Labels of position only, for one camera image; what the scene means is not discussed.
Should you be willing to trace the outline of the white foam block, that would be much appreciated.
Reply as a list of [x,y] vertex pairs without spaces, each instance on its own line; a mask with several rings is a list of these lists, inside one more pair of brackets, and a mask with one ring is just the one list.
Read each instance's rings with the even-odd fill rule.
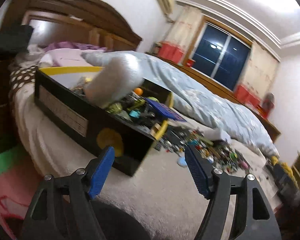
[[123,53],[106,63],[103,70],[85,85],[84,93],[92,105],[105,109],[142,83],[139,60],[134,55]]

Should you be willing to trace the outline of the blue plastic disc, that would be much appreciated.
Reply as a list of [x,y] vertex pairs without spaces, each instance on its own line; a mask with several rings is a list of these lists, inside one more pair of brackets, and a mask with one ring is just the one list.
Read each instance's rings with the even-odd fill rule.
[[180,167],[187,167],[187,162],[185,160],[185,157],[179,157],[178,160],[177,160],[177,164]]

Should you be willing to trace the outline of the mustard yellow blanket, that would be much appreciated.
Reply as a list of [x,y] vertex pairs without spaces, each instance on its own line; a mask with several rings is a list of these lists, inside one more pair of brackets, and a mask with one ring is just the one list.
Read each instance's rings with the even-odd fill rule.
[[279,161],[279,158],[275,155],[270,158],[273,166],[274,178],[277,180],[289,178],[294,184],[297,184],[296,178],[294,177],[293,170],[287,163]]

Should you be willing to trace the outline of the light blue floral quilt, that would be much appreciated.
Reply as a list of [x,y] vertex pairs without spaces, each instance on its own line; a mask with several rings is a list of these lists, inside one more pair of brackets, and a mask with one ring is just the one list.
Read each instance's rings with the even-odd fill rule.
[[180,113],[205,126],[223,129],[257,154],[280,156],[270,135],[251,110],[213,94],[174,66],[136,51],[82,53],[81,56],[90,65],[104,68],[112,57],[123,53],[137,57],[143,81],[152,81],[174,94],[173,107]]

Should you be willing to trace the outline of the red electric fan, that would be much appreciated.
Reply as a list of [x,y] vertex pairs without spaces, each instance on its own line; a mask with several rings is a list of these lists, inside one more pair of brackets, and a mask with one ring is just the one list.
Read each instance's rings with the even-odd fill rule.
[[274,94],[267,93],[261,105],[258,106],[258,111],[263,118],[265,119],[268,118],[271,111],[274,109],[275,106],[274,102],[275,102]]

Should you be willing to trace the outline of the yellow cardboard toy box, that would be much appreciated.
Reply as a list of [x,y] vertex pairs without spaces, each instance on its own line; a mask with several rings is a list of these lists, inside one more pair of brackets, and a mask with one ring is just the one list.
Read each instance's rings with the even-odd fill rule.
[[116,152],[113,167],[133,176],[151,147],[166,132],[168,119],[162,118],[156,132],[149,134],[71,91],[80,78],[93,78],[101,70],[101,67],[38,69],[34,102],[66,135],[95,156],[106,146],[102,139],[107,134],[111,139],[118,139],[113,144]]

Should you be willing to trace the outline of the right cream red curtain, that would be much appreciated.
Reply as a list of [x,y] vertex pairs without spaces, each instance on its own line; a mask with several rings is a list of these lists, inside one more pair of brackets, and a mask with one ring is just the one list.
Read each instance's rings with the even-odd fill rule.
[[274,81],[278,66],[279,61],[254,41],[234,92],[236,99],[242,104],[259,105]]

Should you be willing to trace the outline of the cream red curtain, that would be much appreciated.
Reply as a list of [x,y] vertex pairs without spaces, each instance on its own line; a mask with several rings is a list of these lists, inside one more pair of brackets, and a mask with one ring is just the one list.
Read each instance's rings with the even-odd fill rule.
[[195,7],[183,7],[181,15],[163,41],[158,56],[179,64],[185,56],[194,35],[202,21],[201,10]]
[[234,92],[236,99],[242,104],[259,105],[274,81],[278,66],[279,61],[254,41]]

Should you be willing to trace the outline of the left cream red curtain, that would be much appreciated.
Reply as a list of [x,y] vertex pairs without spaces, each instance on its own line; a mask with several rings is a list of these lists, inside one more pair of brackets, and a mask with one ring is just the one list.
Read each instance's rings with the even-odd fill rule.
[[179,64],[185,56],[194,35],[202,21],[201,10],[195,7],[183,7],[181,15],[163,41],[158,56]]

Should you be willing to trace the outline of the polka dot brown sheet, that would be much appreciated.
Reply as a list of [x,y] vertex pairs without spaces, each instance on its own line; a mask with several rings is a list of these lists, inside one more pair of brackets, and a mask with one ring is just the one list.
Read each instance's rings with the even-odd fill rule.
[[37,66],[31,66],[27,68],[19,67],[10,73],[10,100],[13,100],[15,94],[24,85],[35,83],[35,73],[37,69]]

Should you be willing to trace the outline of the pink pillow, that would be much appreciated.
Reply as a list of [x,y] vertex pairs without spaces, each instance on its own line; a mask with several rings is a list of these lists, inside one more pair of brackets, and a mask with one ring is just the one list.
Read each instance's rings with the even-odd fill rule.
[[81,56],[82,53],[104,53],[105,49],[71,49],[59,48],[46,52],[38,63],[39,68],[47,67],[90,67],[90,64]]

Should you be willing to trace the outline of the dark wooden headboard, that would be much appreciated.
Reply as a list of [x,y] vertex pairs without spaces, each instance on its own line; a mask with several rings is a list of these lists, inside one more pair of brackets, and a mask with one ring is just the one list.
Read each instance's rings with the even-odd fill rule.
[[33,28],[31,44],[78,42],[110,51],[137,50],[142,38],[124,17],[102,0],[11,0],[0,31]]

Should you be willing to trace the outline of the window with wooden frame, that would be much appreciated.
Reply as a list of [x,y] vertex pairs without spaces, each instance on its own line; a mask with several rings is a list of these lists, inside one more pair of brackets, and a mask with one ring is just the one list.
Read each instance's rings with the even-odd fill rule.
[[183,65],[234,91],[247,64],[252,42],[209,16],[203,16]]

